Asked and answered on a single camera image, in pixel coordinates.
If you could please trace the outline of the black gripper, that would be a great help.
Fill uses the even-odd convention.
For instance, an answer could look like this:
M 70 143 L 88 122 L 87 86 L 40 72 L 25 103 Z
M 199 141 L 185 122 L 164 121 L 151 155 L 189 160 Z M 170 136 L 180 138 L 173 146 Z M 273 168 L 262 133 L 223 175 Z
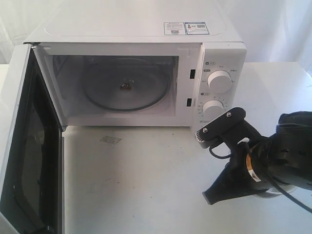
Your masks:
M 214 183 L 202 194 L 208 204 L 258 195 L 269 189 L 267 182 L 257 182 L 250 175 L 252 159 L 246 146 L 253 147 L 261 140 L 261 134 L 248 122 L 242 121 L 225 134 L 225 143 L 233 154 Z

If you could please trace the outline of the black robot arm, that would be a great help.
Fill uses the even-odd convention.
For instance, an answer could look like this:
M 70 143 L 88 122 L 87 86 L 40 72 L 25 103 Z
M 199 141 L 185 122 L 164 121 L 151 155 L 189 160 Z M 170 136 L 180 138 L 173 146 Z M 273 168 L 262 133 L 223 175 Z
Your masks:
M 312 114 L 282 114 L 271 136 L 261 135 L 235 107 L 196 132 L 202 148 L 220 144 L 230 149 L 229 162 L 203 196 L 209 204 L 270 189 L 285 193 L 285 186 L 312 188 Z

